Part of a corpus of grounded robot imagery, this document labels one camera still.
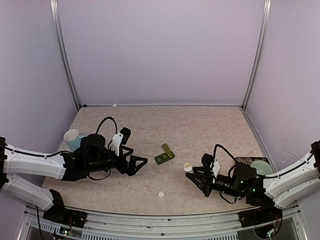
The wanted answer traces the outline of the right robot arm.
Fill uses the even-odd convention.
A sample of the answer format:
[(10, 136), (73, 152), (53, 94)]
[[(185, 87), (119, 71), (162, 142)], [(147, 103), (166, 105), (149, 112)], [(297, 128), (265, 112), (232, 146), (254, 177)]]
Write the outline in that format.
[(303, 198), (320, 187), (320, 143), (311, 144), (311, 150), (290, 166), (275, 173), (263, 175), (257, 169), (233, 157), (235, 164), (227, 175), (222, 175), (216, 151), (205, 153), (201, 166), (184, 164), (185, 176), (205, 197), (216, 191), (222, 197), (232, 196), (235, 201), (245, 199), (251, 206), (259, 207), (256, 218), (266, 222), (276, 209), (285, 209), (292, 202)]

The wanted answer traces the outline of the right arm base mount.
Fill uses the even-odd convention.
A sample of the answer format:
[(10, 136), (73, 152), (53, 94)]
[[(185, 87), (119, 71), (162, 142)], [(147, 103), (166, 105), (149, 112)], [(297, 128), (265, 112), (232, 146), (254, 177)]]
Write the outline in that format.
[(258, 208), (244, 210), (238, 213), (242, 228), (265, 224), (281, 219), (283, 210), (273, 205), (264, 205)]

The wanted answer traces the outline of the white pill bottle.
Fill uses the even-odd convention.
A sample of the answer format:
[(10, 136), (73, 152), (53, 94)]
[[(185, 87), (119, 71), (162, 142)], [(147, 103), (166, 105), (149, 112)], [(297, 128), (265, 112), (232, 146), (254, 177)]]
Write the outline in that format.
[(186, 173), (193, 173), (193, 166), (189, 162), (184, 163), (183, 169)]

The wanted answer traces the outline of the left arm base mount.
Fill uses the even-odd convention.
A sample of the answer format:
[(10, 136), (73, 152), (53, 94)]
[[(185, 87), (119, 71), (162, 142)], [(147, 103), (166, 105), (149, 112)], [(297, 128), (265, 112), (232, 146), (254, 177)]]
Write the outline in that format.
[(62, 225), (83, 229), (88, 214), (84, 211), (53, 206), (43, 213), (43, 218)]

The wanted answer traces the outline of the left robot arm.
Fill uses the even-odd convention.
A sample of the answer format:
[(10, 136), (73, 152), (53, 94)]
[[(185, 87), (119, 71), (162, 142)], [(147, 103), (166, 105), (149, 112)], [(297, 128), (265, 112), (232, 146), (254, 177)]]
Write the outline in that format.
[(106, 139), (97, 133), (89, 134), (80, 141), (73, 152), (60, 151), (44, 154), (22, 151), (0, 139), (0, 191), (48, 211), (63, 223), (70, 218), (70, 211), (64, 207), (59, 192), (39, 187), (20, 174), (49, 177), (65, 182), (75, 182), (91, 177), (91, 173), (116, 169), (121, 174), (135, 175), (147, 162), (147, 158), (133, 155), (133, 149), (126, 147), (122, 135), (114, 150), (107, 149)]

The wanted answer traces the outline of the green weekly pill organizer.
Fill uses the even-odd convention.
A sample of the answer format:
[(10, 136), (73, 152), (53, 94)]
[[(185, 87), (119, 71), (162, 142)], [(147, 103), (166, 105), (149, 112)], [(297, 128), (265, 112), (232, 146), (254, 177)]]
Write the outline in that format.
[(154, 160), (158, 165), (166, 163), (175, 158), (175, 154), (172, 152), (167, 143), (162, 144), (161, 147), (163, 149), (163, 153), (154, 157)]

